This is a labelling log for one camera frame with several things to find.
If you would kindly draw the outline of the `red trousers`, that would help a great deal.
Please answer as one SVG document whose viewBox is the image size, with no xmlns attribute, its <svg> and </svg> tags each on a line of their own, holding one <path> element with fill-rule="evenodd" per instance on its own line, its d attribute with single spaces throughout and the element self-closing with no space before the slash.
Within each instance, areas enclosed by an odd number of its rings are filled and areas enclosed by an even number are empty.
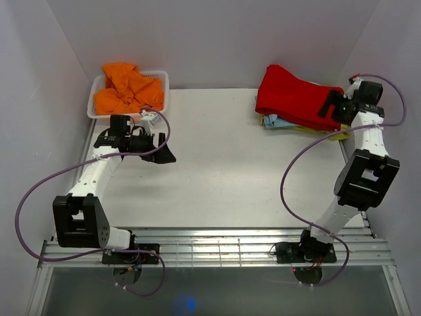
<svg viewBox="0 0 421 316">
<path fill-rule="evenodd" d="M 313 84 L 298 79 L 280 65 L 269 65 L 258 88 L 255 111 L 307 128 L 335 132 L 340 123 L 318 116 L 331 91 L 343 93 L 340 87 Z"/>
</svg>

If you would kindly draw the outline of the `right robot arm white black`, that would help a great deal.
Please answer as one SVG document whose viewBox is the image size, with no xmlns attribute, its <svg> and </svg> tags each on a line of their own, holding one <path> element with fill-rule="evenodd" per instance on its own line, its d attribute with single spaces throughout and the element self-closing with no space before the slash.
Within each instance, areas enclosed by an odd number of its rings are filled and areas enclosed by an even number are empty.
<svg viewBox="0 0 421 316">
<path fill-rule="evenodd" d="M 383 86 L 356 76 L 343 93 L 330 92 L 333 120 L 353 128 L 355 150 L 334 185 L 334 199 L 315 225 L 305 229 L 297 244 L 306 262 L 322 262 L 334 251 L 335 235 L 356 215 L 383 201 L 400 168 L 384 144 L 384 110 L 378 106 Z"/>
</svg>

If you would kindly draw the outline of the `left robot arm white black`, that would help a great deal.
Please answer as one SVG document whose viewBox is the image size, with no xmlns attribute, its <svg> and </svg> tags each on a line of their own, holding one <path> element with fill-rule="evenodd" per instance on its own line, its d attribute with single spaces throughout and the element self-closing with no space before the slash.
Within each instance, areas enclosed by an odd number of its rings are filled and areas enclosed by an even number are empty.
<svg viewBox="0 0 421 316">
<path fill-rule="evenodd" d="M 159 116 L 143 113 L 140 121 L 131 125 L 130 116 L 111 115 L 110 125 L 94 142 L 92 157 L 77 183 L 65 196 L 57 196 L 53 201 L 59 246 L 116 250 L 125 263 L 139 257 L 139 246 L 132 233 L 109 224 L 101 199 L 125 157 L 137 155 L 156 164 L 176 162 L 167 146 L 167 134 L 155 135 L 152 131 Z"/>
</svg>

